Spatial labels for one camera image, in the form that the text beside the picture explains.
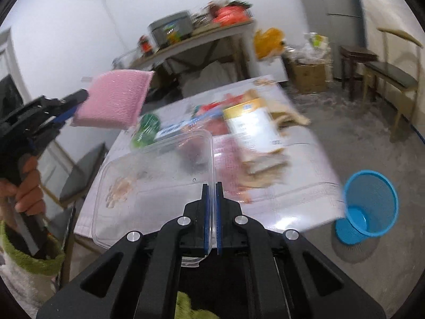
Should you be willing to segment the left hand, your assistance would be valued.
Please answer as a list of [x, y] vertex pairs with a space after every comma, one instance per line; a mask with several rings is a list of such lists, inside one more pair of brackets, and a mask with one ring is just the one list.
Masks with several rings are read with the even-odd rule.
[[14, 213], [43, 215], [46, 211], [37, 158], [31, 156], [22, 167], [24, 180], [19, 187], [1, 179], [1, 220], [19, 233]]

